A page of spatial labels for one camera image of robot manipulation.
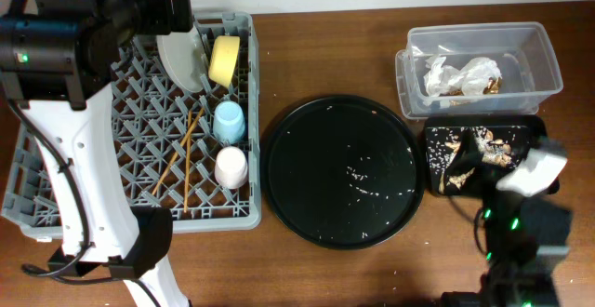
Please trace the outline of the food scraps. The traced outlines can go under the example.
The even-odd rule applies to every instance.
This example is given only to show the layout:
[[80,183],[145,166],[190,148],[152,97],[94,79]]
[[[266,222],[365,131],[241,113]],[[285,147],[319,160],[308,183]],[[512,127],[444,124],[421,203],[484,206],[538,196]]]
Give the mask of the food scraps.
[[486,163],[514,169],[526,156],[530,146],[530,131],[527,127],[427,127],[425,136],[430,186],[437,194],[448,194],[447,169],[459,149],[466,129],[471,129],[475,135]]

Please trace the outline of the grey round plate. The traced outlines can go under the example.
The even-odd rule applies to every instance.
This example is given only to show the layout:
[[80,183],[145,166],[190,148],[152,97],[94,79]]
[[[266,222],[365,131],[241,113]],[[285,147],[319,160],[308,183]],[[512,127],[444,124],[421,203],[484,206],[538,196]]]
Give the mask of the grey round plate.
[[157,35],[156,42],[160,60],[171,81],[191,93],[202,92],[204,83],[208,82],[209,60],[197,29]]

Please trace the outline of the white paper napkin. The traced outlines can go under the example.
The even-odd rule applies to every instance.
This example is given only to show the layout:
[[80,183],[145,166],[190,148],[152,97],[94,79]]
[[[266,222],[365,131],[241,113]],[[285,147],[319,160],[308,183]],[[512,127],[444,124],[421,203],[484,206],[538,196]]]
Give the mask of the white paper napkin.
[[432,56],[426,60],[428,71],[424,85],[430,97],[445,96],[445,93],[462,87],[482,87],[490,77],[503,77],[496,62],[486,57],[471,59],[462,69],[445,65],[446,56]]

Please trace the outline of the yellow bowl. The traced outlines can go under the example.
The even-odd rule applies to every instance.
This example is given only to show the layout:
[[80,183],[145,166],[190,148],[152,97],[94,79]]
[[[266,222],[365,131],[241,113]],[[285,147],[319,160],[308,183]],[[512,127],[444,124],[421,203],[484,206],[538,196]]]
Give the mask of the yellow bowl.
[[221,35],[215,39],[208,71],[208,77],[215,83],[229,87],[239,55],[239,36]]

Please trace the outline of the blue plastic cup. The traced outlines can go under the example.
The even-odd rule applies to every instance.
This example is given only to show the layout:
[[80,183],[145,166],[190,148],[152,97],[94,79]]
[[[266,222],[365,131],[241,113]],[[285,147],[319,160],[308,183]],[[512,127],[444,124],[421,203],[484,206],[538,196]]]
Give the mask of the blue plastic cup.
[[213,121],[213,133],[218,141],[228,144],[236,144],[243,138],[245,116],[238,103],[225,100],[217,106]]

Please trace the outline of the pink plastic cup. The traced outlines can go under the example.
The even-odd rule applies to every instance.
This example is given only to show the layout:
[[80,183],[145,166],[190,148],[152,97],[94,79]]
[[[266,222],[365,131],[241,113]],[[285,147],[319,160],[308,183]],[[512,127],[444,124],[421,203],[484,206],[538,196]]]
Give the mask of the pink plastic cup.
[[218,152],[215,178],[219,185],[227,189],[238,189],[246,183],[248,163],[239,148],[228,146]]

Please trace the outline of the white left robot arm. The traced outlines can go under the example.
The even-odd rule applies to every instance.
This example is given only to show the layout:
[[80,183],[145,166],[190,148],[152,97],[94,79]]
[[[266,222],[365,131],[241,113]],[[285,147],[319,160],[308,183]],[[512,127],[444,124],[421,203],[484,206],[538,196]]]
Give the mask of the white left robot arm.
[[186,33],[191,0],[11,0],[1,19],[7,104],[40,146],[62,244],[25,274],[87,285],[100,266],[139,306],[186,306],[167,257],[173,220],[132,208],[112,136],[112,65],[138,34]]

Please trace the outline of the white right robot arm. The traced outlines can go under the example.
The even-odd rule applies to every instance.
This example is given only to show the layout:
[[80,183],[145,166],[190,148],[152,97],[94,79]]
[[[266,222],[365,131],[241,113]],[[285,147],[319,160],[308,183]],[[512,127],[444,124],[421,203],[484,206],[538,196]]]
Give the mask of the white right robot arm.
[[569,253],[573,214],[545,197],[566,164],[563,147],[542,138],[514,169],[506,169],[485,162],[473,132],[463,133],[443,174],[442,193],[481,200],[473,236],[488,270],[478,292],[444,292],[440,305],[559,305],[552,273]]

